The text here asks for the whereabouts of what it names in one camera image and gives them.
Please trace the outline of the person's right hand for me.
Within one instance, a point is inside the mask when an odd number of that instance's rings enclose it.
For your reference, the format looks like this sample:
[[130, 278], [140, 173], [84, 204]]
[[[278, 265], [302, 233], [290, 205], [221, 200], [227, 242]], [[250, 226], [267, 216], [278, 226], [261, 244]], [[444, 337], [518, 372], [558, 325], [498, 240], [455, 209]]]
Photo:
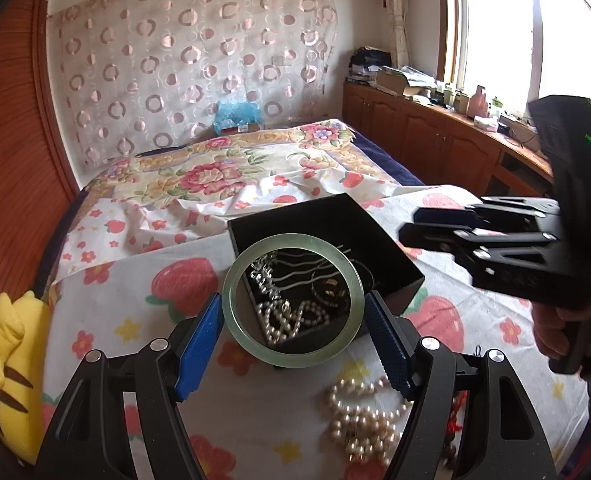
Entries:
[[565, 310], [535, 302], [532, 307], [536, 347], [556, 374], [580, 373], [591, 382], [591, 303]]

